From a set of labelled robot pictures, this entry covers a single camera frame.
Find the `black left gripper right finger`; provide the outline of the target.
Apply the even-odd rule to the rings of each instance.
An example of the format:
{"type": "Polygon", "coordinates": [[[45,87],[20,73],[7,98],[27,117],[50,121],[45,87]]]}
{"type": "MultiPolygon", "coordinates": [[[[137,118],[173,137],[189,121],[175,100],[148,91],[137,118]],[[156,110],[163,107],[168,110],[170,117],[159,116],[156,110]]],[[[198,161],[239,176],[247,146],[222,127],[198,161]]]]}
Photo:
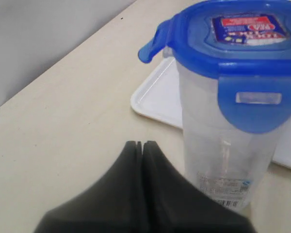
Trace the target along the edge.
{"type": "Polygon", "coordinates": [[[246,217],[187,181],[155,141],[143,149],[142,177],[151,233],[254,233],[246,217]]]}

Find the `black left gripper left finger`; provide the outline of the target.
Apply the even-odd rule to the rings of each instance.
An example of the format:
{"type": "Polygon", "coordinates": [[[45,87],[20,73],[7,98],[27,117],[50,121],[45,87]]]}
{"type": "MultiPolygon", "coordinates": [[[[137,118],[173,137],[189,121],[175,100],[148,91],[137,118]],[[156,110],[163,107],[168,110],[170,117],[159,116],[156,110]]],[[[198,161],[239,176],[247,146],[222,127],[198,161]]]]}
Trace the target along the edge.
{"type": "Polygon", "coordinates": [[[141,142],[128,141],[89,189],[48,211],[37,233],[144,233],[146,202],[141,142]]]}

